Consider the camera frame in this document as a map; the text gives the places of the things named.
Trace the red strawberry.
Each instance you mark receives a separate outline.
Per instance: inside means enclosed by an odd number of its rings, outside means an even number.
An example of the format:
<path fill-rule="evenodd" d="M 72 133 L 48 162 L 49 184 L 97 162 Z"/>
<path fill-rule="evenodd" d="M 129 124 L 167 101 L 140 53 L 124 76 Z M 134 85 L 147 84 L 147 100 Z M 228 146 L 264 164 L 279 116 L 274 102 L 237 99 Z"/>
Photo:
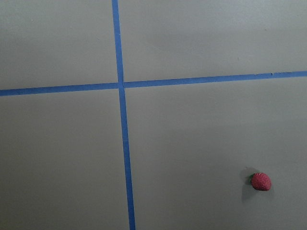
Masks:
<path fill-rule="evenodd" d="M 262 172 L 254 173 L 249 177 L 251 186 L 257 191 L 269 191 L 272 186 L 270 177 Z"/>

